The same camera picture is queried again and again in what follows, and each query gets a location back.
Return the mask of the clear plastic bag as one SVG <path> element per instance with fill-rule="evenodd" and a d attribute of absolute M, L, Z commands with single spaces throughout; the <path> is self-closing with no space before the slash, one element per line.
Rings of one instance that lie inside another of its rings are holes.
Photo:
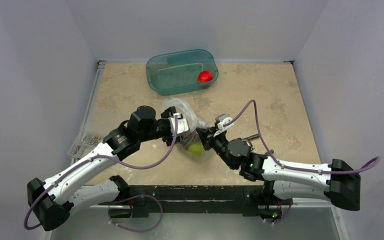
<path fill-rule="evenodd" d="M 187 119 L 188 125 L 189 125 L 189 131 L 193 132 L 196 131 L 197 128 L 207 128 L 210 127 L 210 124 L 206 122 L 203 118 L 201 118 L 191 107 L 191 105 L 180 98 L 169 98 L 162 102 L 161 109 L 164 111 L 167 108 L 174 106 L 176 108 L 177 113 L 181 113 L 185 119 Z M 194 158 L 187 152 L 187 147 L 183 147 L 180 145 L 180 143 L 176 144 L 176 148 L 185 156 L 187 156 L 190 160 L 195 161 L 197 163 L 203 163 L 206 162 L 212 155 L 212 152 L 209 150 L 205 150 L 202 157 Z"/>

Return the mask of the green fake pear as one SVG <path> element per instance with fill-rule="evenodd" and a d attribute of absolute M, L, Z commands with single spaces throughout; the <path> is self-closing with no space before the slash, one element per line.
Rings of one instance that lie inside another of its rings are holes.
<path fill-rule="evenodd" d="M 188 148 L 187 152 L 193 157 L 193 158 L 201 158 L 203 154 L 205 153 L 204 147 L 199 142 L 193 142 L 191 143 Z"/>

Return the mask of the dark red fake grapes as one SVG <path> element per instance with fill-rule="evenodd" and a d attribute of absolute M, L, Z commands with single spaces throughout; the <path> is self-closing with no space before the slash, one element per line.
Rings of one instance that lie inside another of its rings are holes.
<path fill-rule="evenodd" d="M 196 133 L 196 131 L 193 132 L 185 132 L 181 135 L 181 141 L 180 145 L 183 147 L 187 147 L 193 143 L 200 142 L 199 135 Z"/>

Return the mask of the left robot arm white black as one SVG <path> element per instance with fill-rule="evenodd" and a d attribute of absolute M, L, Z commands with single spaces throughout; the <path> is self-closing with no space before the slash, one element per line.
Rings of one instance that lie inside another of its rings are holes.
<path fill-rule="evenodd" d="M 90 153 L 62 172 L 45 180 L 32 179 L 27 184 L 29 210 L 24 218 L 24 228 L 31 214 L 39 221 L 37 227 L 51 231 L 65 223 L 71 215 L 88 207 L 116 203 L 122 205 L 131 199 L 130 186 L 119 175 L 111 176 L 103 183 L 87 186 L 86 183 L 104 170 L 121 164 L 135 170 L 146 170 L 161 164 L 174 145 L 182 140 L 182 134 L 190 130 L 188 121 L 174 106 L 167 108 L 160 119 L 150 106 L 140 106 L 128 120 L 105 136 Z M 169 147 L 156 163 L 135 166 L 123 160 L 140 149 L 141 143 L 162 139 Z"/>

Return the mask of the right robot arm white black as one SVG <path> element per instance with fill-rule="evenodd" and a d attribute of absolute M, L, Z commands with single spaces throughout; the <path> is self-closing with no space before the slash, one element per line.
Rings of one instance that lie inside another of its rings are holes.
<path fill-rule="evenodd" d="M 348 211 L 361 208 L 361 176 L 341 159 L 320 164 L 275 160 L 268 152 L 254 152 L 241 138 L 227 140 L 225 132 L 217 133 L 213 127 L 197 128 L 196 132 L 206 151 L 214 150 L 244 179 L 269 182 L 260 191 L 268 204 L 278 199 L 311 198 L 329 201 Z"/>

